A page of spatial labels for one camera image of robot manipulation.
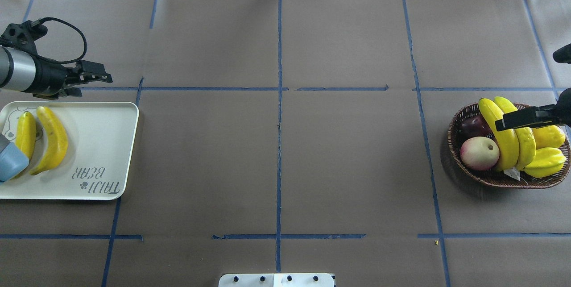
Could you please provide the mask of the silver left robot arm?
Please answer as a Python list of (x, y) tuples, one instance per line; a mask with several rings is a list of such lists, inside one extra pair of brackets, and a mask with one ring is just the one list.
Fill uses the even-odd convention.
[[(50, 108), (61, 121), (66, 131), (68, 147), (61, 164), (55, 169), (38, 175), (30, 175), (46, 153), (49, 139), (44, 125), (37, 119), (37, 107)], [(76, 167), (86, 168), (87, 165), (103, 165), (108, 160), (108, 154), (113, 151), (113, 140), (117, 135), (117, 125), (109, 120), (112, 107), (104, 102), (59, 102), (59, 101), (25, 101), (15, 92), (1, 92), (1, 133), (2, 136), (15, 141), (17, 122), (23, 112), (33, 114), (39, 136), (36, 137), (35, 151), (31, 159), (26, 159), (27, 169), (17, 179), (9, 169), (13, 163), (1, 159), (1, 189), (30, 186), (34, 181), (57, 181), (65, 176), (71, 176)]]

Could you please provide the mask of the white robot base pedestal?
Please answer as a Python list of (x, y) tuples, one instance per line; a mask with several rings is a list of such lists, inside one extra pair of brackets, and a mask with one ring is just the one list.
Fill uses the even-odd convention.
[(219, 287), (336, 287), (330, 273), (258, 273), (225, 274)]

